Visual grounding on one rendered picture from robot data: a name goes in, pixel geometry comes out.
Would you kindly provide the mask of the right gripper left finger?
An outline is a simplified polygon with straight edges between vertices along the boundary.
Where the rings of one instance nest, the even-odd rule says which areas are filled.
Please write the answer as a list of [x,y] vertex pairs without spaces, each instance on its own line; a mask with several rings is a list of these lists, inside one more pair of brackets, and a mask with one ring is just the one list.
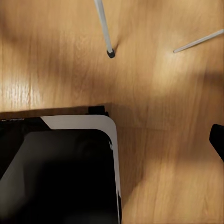
[[0,129],[0,180],[24,142],[20,124]]

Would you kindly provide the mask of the camera tripod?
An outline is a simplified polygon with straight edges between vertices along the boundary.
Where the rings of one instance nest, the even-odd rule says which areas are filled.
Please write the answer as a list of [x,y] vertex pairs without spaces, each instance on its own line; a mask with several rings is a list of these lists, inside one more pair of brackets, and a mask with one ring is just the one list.
[[106,17],[105,17],[105,11],[104,11],[102,0],[95,0],[95,5],[96,5],[98,16],[100,19],[103,35],[105,38],[105,43],[106,43],[106,46],[108,49],[107,54],[110,58],[113,58],[113,57],[115,57],[115,53],[114,53],[114,50],[111,45],[111,40],[110,40],[110,36],[109,36],[109,31],[108,31],[108,26],[107,26],[107,21],[106,21]]

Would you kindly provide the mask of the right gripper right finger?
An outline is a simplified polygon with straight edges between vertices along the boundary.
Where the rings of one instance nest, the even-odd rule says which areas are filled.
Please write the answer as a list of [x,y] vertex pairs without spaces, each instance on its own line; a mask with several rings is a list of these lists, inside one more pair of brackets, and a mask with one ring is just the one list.
[[224,162],[224,126],[214,124],[210,132],[209,140]]

